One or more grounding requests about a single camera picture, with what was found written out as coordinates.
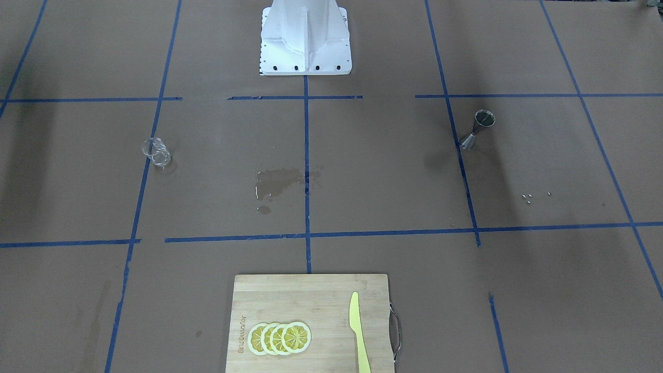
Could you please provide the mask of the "wooden cutting board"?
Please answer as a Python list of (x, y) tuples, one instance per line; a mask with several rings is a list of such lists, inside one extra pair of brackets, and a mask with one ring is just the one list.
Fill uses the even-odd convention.
[[(386, 274), (237, 275), (229, 321), (226, 372), (358, 372), (351, 294), (358, 292), (371, 372), (394, 372), (391, 305)], [(258, 323), (306, 323), (308, 349), (258, 356), (249, 331)]]

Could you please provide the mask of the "yellow plastic knife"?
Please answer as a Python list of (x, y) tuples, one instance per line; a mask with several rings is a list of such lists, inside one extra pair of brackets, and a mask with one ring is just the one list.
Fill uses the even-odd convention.
[(353, 291), (349, 306), (350, 328), (355, 333), (358, 372), (371, 372), (371, 366), (363, 339), (362, 317), (358, 301), (358, 292)]

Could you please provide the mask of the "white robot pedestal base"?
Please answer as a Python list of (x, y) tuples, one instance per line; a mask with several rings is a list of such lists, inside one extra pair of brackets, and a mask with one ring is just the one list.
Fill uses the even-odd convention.
[(348, 12), (336, 1), (274, 1), (261, 21), (261, 75), (351, 73)]

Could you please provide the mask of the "steel jigger cup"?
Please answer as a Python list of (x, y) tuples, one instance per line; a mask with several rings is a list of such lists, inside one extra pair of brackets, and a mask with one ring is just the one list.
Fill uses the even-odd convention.
[(493, 127), (496, 122), (495, 114), (488, 109), (479, 109), (474, 113), (474, 122), (471, 132), (462, 138), (460, 147), (463, 150), (471, 150), (474, 147), (477, 134), (482, 130)]

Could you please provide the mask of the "brown table mat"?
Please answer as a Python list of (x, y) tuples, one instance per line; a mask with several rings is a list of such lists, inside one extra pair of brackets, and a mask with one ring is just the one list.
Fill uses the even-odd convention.
[(2, 1), (2, 372), (225, 372), (308, 272), (388, 275), (398, 372), (661, 372), (658, 9), (340, 1), (350, 74), (263, 77), (270, 5)]

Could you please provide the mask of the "clear glass measuring cup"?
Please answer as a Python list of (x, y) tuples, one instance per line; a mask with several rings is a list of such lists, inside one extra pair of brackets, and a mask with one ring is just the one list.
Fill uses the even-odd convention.
[(166, 167), (172, 160), (170, 151), (166, 148), (163, 140), (158, 137), (143, 141), (141, 151), (157, 167)]

